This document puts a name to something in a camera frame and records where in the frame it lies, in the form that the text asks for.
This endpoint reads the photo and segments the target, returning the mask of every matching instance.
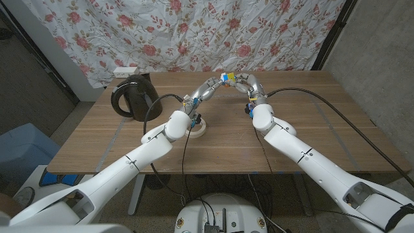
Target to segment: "wooden table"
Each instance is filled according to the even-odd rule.
[[[250,72],[265,91],[281,87],[300,87],[314,91],[335,105],[384,153],[404,171],[409,163],[370,121],[333,77],[323,71]],[[152,73],[151,81],[159,95],[191,94],[201,83],[218,72]],[[56,174],[96,173],[140,145],[142,122],[117,115],[110,103],[113,87],[124,79],[115,79],[80,122],[47,170]],[[270,173],[252,120],[245,113],[246,95],[234,88],[219,88],[215,96],[203,102],[197,111],[207,122],[206,133],[190,139],[184,161],[185,173]],[[285,91],[268,99],[275,116],[292,124],[297,137],[324,154],[348,172],[395,172],[377,152],[351,129],[334,111],[318,99],[300,92]],[[162,100],[163,112],[148,123],[151,129],[168,120],[180,107],[174,98]],[[286,156],[265,146],[273,172],[294,173],[300,168]],[[173,143],[173,149],[154,162],[160,173],[181,173],[185,139]],[[141,171],[152,173],[150,166]]]

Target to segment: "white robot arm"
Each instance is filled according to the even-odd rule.
[[[187,128],[199,116],[195,112],[199,104],[203,100],[209,100],[221,83],[221,80],[208,79],[191,96],[184,98],[183,106],[174,111],[167,123],[146,133],[141,139],[141,146],[88,181],[33,203],[11,219],[10,226],[79,225],[97,222],[103,207],[119,190],[140,170],[167,154],[172,149],[171,142],[184,136]],[[73,197],[80,201],[71,202]]]
[[[320,185],[343,212],[361,217],[379,228],[354,217],[349,219],[362,232],[383,232],[414,227],[414,202],[404,195],[355,177],[342,170],[311,146],[296,137],[295,129],[274,117],[273,109],[256,78],[241,74],[242,80],[254,80],[249,99],[253,105],[253,125],[275,149],[292,159]]]

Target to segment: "kettle handle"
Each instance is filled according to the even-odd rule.
[[[123,85],[115,87],[111,95],[111,104],[113,109],[116,111],[116,113],[123,117],[133,117],[132,113],[126,112],[119,107],[119,99],[122,95],[124,95],[127,87],[129,87],[130,85],[131,83],[124,83]]]

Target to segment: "wall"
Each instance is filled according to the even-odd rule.
[[[324,70],[414,164],[414,3],[358,1]]]
[[[38,21],[21,0],[3,0],[28,35],[53,64],[80,101],[96,101],[104,91],[93,89],[79,67],[54,41],[50,32]]]
[[[15,36],[0,41],[0,82],[0,135],[32,123],[50,136],[75,108]]]

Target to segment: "table leg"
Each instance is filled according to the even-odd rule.
[[[131,196],[131,202],[129,203],[129,207],[128,207],[128,214],[130,216],[135,215],[136,209],[138,208],[138,202],[140,200],[141,192],[144,190],[143,189],[144,178],[145,178],[145,175],[142,175],[142,174],[138,174],[136,176],[134,190]]]
[[[306,216],[313,216],[311,201],[309,200],[308,191],[306,190],[302,174],[294,173],[293,180],[295,182],[296,189],[298,190],[300,201],[302,202],[303,212]]]

